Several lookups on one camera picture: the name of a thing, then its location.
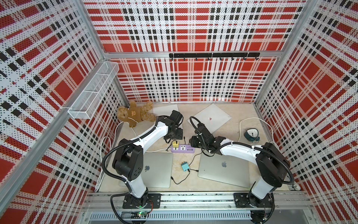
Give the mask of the teal usb charger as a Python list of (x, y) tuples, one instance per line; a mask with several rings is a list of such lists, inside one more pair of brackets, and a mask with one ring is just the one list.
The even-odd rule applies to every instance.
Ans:
[(182, 169), (183, 169), (184, 172), (190, 171), (190, 167), (189, 167), (189, 164), (188, 164), (187, 162), (183, 162), (183, 163), (181, 164), (181, 167), (182, 167)]

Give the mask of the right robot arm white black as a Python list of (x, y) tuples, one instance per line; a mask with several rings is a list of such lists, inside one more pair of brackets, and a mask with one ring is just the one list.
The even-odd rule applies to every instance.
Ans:
[(245, 199), (245, 204), (254, 208), (263, 207), (265, 199), (274, 204), (273, 192), (282, 185), (293, 185), (295, 180), (290, 162), (275, 144), (249, 145), (232, 141), (223, 136), (214, 137), (207, 127), (194, 116), (189, 118), (195, 135), (189, 140), (192, 147), (200, 148), (205, 156), (232, 156), (256, 165), (260, 172)]

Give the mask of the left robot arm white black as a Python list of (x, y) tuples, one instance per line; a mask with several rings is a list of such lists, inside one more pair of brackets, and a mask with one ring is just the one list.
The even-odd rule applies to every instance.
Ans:
[(176, 110), (169, 116), (158, 116), (151, 128), (131, 140), (122, 139), (103, 157), (102, 171), (126, 185), (136, 207), (143, 208), (149, 202), (148, 188), (141, 177), (144, 154), (161, 138), (165, 141), (182, 140), (183, 129), (180, 125), (183, 120), (183, 115)]

